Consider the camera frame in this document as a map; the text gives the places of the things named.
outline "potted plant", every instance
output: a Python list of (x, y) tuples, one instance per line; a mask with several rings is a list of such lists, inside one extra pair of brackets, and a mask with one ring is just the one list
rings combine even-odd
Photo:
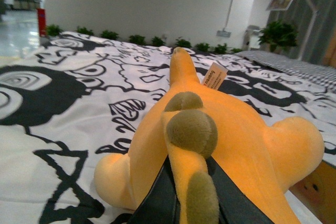
[(208, 43), (198, 43), (195, 47), (198, 51), (208, 52), (210, 45)]
[(262, 33), (259, 36), (259, 44), (268, 44), (271, 52), (276, 51), (277, 48), (281, 48), (285, 51), (289, 47), (297, 46), (297, 30), (295, 26), (282, 21), (274, 21), (260, 31)]
[(55, 24), (51, 24), (50, 26), (46, 26), (47, 35), (51, 38), (57, 37), (63, 30)]
[(191, 48), (191, 44), (189, 41), (182, 39), (182, 37), (179, 37), (176, 39), (176, 46), (177, 47), (185, 47), (185, 48)]
[(232, 48), (231, 53), (235, 54), (237, 52), (241, 52), (242, 50), (240, 48)]
[(95, 35), (92, 30), (88, 30), (85, 26), (83, 26), (83, 27), (77, 26), (76, 32), (78, 32), (80, 34), (87, 34), (87, 35), (90, 35), (90, 36)]
[(158, 36), (155, 36), (154, 38), (152, 38), (152, 46), (154, 47), (161, 47), (164, 46), (165, 42), (160, 39)]
[(224, 45), (218, 44), (217, 47), (215, 47), (214, 53), (217, 55), (224, 55), (227, 51), (227, 43), (224, 43)]
[(130, 43), (137, 44), (139, 46), (146, 45), (144, 36), (136, 34), (136, 35), (131, 35), (129, 38), (130, 38)]
[(116, 32), (113, 32), (113, 31), (104, 30), (101, 33), (100, 37), (104, 38), (104, 39), (117, 40), (119, 38), (119, 34), (117, 34)]

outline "shiny floor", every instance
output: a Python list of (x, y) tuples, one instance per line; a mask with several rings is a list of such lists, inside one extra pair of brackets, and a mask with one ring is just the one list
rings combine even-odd
[(25, 58), (39, 47), (35, 10), (7, 10), (1, 18), (0, 58)]

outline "black and white bedsheet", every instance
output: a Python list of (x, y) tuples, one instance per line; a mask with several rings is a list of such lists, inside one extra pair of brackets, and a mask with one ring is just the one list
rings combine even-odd
[(286, 56), (265, 51), (243, 51), (238, 52), (236, 55), (280, 70), (290, 76), (309, 80), (327, 87), (331, 92), (336, 93), (336, 69), (333, 67), (313, 65), (308, 62), (289, 59)]
[[(124, 223), (131, 212), (97, 195), (93, 172), (126, 153), (140, 121), (169, 89), (172, 48), (66, 32), (0, 68), (0, 223)], [(220, 90), (250, 104), (268, 125), (293, 115), (314, 123), (336, 165), (336, 94), (238, 55), (189, 50), (203, 79), (229, 70)]]

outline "orange plush toy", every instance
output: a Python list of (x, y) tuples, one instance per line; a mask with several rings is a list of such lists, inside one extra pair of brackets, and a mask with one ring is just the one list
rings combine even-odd
[(94, 182), (107, 203), (135, 210), (168, 155), (179, 223), (218, 223), (222, 201), (207, 165), (213, 158), (269, 222), (299, 223), (284, 193), (319, 165), (323, 151), (313, 124), (292, 117), (268, 127), (248, 104), (202, 86), (190, 55), (176, 48), (169, 91), (140, 123), (129, 152), (98, 163)]

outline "fabric tag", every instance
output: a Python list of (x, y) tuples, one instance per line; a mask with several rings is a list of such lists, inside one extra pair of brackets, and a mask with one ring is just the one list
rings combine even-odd
[(226, 77), (227, 69), (217, 63), (212, 63), (208, 72), (206, 73), (202, 85), (208, 88), (218, 90)]

